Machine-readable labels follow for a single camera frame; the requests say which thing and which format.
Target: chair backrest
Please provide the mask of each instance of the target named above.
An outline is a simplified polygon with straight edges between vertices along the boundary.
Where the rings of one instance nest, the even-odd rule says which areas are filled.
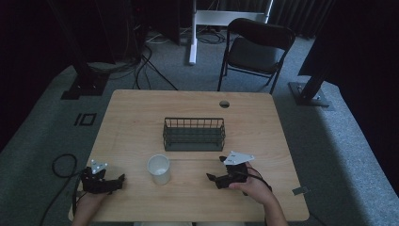
[[[233,20],[228,31],[247,40],[266,46],[273,46],[288,51],[295,41],[295,32],[288,27],[251,21],[246,18]]]

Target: human hand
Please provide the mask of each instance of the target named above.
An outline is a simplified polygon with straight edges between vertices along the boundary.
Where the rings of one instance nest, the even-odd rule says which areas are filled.
[[[246,165],[248,168],[248,174],[258,176],[258,172],[254,170],[248,162]],[[231,183],[229,188],[241,190],[247,193],[249,197],[254,199],[256,202],[263,205],[273,202],[275,199],[273,193],[263,181],[249,176],[245,183]]]

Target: tripod base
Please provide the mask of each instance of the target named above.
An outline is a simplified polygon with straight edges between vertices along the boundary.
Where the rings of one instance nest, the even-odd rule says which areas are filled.
[[[297,83],[290,82],[288,86],[291,89],[291,92],[294,95],[295,102],[297,105],[308,105],[308,106],[321,106],[325,110],[335,110],[332,106],[331,102],[326,100],[326,97],[322,90],[317,91],[317,94],[314,95],[311,99],[303,99],[301,98],[302,89],[306,86],[306,83]]]
[[[61,100],[78,100],[80,96],[101,96],[103,95],[109,73],[96,73],[96,79],[88,85],[81,86],[79,75],[75,78],[70,90],[64,91]]]

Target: gray carpet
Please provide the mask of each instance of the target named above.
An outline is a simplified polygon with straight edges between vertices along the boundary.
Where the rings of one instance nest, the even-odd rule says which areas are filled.
[[[224,44],[199,42],[195,66],[188,65],[189,43],[185,40],[181,46],[163,39],[154,39],[148,45],[152,49],[151,63],[177,89],[216,90]],[[311,190],[305,194],[311,217],[290,225],[398,225],[398,197],[339,89],[326,82],[321,88],[332,110],[295,104],[287,84],[308,81],[308,76],[297,74],[311,45],[312,40],[296,39],[273,94],[299,181]],[[93,66],[111,67],[101,63]],[[53,161],[61,154],[72,153],[77,157],[77,168],[82,169],[113,90],[131,89],[135,83],[133,71],[113,73],[102,96],[60,100],[75,76],[73,67],[69,67],[54,79],[1,152],[0,225],[40,224],[42,214],[66,182],[53,174]],[[144,67],[137,81],[141,89],[173,89],[165,78]],[[233,72],[222,84],[222,91],[268,92],[268,89],[263,86],[262,78]],[[56,170],[63,175],[71,174],[72,167],[73,161],[68,156],[56,162]],[[55,200],[43,225],[70,224],[68,211],[73,186],[74,179]]]

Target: gray stand base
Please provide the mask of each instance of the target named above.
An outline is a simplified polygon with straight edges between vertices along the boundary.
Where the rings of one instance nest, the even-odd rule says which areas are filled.
[[[308,100],[300,97],[302,89],[306,86],[306,83],[290,82],[288,83],[288,86],[294,95],[297,105],[321,106],[324,110],[335,110],[332,103],[326,100],[322,90],[319,90],[312,99]]]

